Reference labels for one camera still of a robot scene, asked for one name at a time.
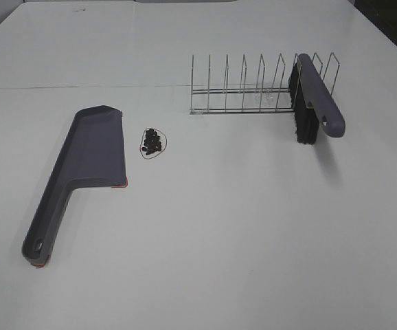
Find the pile of coffee beans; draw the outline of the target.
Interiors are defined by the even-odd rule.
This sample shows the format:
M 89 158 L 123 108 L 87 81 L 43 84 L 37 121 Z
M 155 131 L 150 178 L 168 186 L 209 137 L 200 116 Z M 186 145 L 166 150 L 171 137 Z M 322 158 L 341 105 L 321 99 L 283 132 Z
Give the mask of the pile of coffee beans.
M 152 128 L 147 129 L 144 136 L 144 145 L 141 147 L 141 150 L 146 155 L 152 155 L 153 153 L 160 152 L 161 148 L 161 137 L 157 131 Z

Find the grey plastic dustpan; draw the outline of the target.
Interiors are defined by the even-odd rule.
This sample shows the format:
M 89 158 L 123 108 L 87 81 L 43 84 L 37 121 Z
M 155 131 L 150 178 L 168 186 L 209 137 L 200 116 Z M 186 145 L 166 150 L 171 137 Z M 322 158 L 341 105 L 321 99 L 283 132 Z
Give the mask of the grey plastic dustpan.
M 25 236 L 23 257 L 35 267 L 48 262 L 74 190 L 126 185 L 122 112 L 106 105 L 79 110 Z

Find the grey brush black bristles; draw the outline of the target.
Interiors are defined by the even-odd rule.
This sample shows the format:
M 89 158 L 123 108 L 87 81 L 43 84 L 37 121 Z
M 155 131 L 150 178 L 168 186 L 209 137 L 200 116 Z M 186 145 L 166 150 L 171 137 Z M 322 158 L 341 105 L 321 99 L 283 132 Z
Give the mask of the grey brush black bristles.
M 309 55 L 297 55 L 288 90 L 299 143 L 314 144 L 319 129 L 331 138 L 344 136 L 345 119 Z

